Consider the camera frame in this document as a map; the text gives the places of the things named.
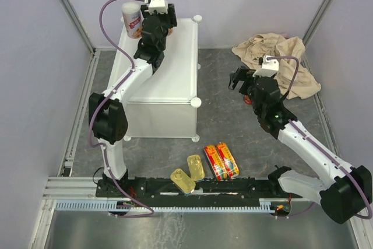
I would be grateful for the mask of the white plastic cube cabinet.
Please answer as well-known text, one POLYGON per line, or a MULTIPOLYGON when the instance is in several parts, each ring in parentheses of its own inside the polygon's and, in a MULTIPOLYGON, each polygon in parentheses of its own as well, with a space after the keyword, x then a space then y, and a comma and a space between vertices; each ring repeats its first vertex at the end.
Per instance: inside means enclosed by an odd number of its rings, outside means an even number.
POLYGON ((167 37, 164 59, 155 72, 139 59, 118 51, 105 94, 113 92, 128 120, 125 141, 132 138, 186 138, 199 141, 197 109, 198 24, 200 15, 178 19, 167 37))

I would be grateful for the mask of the red white tall can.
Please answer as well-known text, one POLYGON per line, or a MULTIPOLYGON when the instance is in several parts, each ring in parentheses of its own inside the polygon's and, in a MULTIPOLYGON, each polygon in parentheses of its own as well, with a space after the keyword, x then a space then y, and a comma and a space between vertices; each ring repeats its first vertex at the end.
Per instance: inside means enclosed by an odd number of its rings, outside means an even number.
POLYGON ((127 34, 132 39, 141 37, 142 15, 140 5, 135 2, 126 2, 122 5, 122 18, 127 34))

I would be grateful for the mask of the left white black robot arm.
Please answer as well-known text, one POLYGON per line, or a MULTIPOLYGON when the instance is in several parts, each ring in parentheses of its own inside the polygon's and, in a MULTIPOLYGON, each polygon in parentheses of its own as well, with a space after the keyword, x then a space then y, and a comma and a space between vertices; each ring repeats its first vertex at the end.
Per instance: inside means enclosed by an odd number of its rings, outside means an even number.
POLYGON ((134 92, 159 69, 164 60, 166 37, 177 26, 174 4, 154 8, 140 7, 143 15, 141 38, 134 55, 127 56, 130 66, 125 73, 101 94, 89 97, 89 145, 100 147, 104 160, 104 180, 110 180, 109 190, 118 197, 129 190, 125 177, 122 140, 128 130, 125 106, 134 92))

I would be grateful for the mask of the red green tin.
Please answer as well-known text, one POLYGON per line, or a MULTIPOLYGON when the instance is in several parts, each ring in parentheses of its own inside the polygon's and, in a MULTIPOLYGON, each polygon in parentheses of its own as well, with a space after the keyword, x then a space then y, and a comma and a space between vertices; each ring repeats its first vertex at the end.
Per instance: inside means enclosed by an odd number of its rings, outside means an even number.
POLYGON ((230 179, 235 179, 238 175, 240 175, 240 171, 227 144, 225 142, 220 142, 219 144, 216 145, 216 148, 226 168, 228 177, 230 179))

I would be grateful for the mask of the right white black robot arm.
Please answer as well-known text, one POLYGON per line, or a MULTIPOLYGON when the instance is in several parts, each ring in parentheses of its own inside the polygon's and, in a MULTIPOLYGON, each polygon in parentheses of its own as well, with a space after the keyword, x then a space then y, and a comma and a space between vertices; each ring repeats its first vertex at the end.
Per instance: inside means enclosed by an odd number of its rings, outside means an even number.
POLYGON ((262 129, 294 151, 317 174, 304 176, 289 167, 270 175, 268 192, 274 197, 292 193, 322 207, 336 223, 353 216, 372 219, 372 174, 363 165, 354 167, 331 152, 304 127, 284 104, 273 76, 259 76, 239 67, 230 74, 229 88, 247 95, 262 129))

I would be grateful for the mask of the dark blue food can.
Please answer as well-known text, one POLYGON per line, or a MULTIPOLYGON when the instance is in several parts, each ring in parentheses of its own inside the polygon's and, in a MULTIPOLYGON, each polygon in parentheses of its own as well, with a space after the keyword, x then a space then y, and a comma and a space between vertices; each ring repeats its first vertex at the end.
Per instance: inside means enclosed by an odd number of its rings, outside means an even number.
POLYGON ((248 105, 251 105, 251 104, 252 104, 251 99, 250 99, 247 95, 244 96, 244 102, 245 102, 246 104, 248 104, 248 105))

